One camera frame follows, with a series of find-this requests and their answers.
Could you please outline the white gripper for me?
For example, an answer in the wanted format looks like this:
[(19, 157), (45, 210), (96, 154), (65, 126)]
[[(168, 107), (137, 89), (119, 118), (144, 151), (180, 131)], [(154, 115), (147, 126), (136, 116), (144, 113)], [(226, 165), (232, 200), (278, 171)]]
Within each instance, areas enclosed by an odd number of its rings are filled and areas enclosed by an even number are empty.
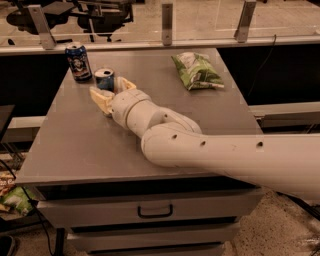
[(124, 77), (116, 77), (114, 92), (89, 88), (91, 99), (106, 115), (121, 127), (131, 131), (145, 131), (150, 127), (151, 98)]

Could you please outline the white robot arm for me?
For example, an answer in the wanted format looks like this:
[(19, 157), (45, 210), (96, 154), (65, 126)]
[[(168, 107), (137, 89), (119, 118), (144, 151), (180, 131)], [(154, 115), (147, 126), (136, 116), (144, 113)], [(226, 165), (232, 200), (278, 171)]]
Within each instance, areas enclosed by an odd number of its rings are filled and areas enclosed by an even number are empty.
[(141, 139), (141, 150), (163, 167), (204, 168), (310, 201), (320, 199), (317, 134), (206, 135), (192, 119), (154, 104), (130, 81), (115, 94), (96, 86), (91, 99)]

